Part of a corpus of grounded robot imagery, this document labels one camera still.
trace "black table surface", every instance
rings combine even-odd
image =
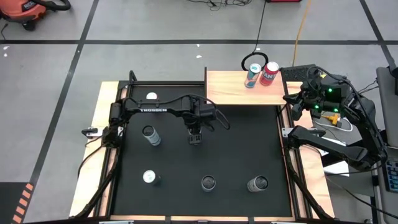
[[[161,101],[180,95],[204,94],[202,86],[142,86],[133,98],[154,91]],[[218,106],[231,122],[225,130],[203,128],[199,146],[188,143],[182,118],[168,113],[134,115],[127,127],[121,172],[116,184],[113,215],[178,215],[227,217],[291,217],[287,176],[277,130],[275,106]],[[152,146],[142,129],[152,125],[161,137]],[[142,175],[153,170],[158,186]],[[206,193],[201,179],[212,175],[216,187]],[[257,175],[269,181],[265,191],[250,193],[247,182]]]

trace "wooden shelf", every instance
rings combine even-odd
[[[263,86],[260,77],[254,88],[246,88],[245,71],[207,71],[206,97],[218,105],[284,105],[284,86],[280,72],[270,86]]]

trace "wooden board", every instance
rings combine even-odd
[[[302,83],[287,82],[286,84],[289,94],[293,94],[300,91],[300,86]],[[300,125],[304,128],[311,128],[313,123],[310,112],[303,111],[302,117],[298,121],[294,121],[294,125]],[[324,211],[331,217],[334,217],[335,214],[333,212],[320,154],[309,146],[300,147],[300,154],[308,190],[311,192],[319,205],[321,205]],[[314,211],[312,211],[312,215],[314,218],[317,218],[317,215]]]
[[[91,123],[92,127],[103,129],[108,125],[109,109],[111,103],[116,99],[118,85],[119,82],[103,82],[101,84],[93,122]],[[100,145],[100,139],[89,144],[86,147],[84,158],[100,147]],[[72,207],[70,209],[70,216],[74,216],[81,212],[97,191],[105,158],[105,150],[105,147],[103,147],[97,153],[92,155],[92,157],[88,159],[85,165],[81,168],[80,176],[76,185],[75,196],[73,197]]]
[[[284,87],[280,73],[270,86],[258,78],[253,88],[246,88],[245,71],[207,71],[206,97],[219,105],[284,105]]]

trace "shop vacuum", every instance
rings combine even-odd
[[[69,0],[61,0],[64,5],[43,0],[0,0],[0,18],[22,24],[25,30],[35,29],[38,19],[44,17],[47,10],[66,11],[70,9]]]

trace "white cable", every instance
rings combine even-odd
[[[347,118],[343,118],[343,119],[344,119],[344,120],[346,120],[346,121],[348,122],[348,124],[349,124],[349,126],[350,126],[350,129],[349,129],[349,130],[347,130],[347,129],[343,129],[343,128],[339,128],[339,127],[336,127],[336,126],[333,126],[333,125],[321,124],[321,123],[319,123],[318,121],[315,121],[315,120],[313,120],[313,122],[315,122],[315,123],[319,124],[320,126],[325,126],[325,127],[336,128],[336,129],[339,129],[340,131],[346,131],[346,132],[353,131],[353,125],[350,123],[350,121],[348,121],[348,119],[347,119]]]

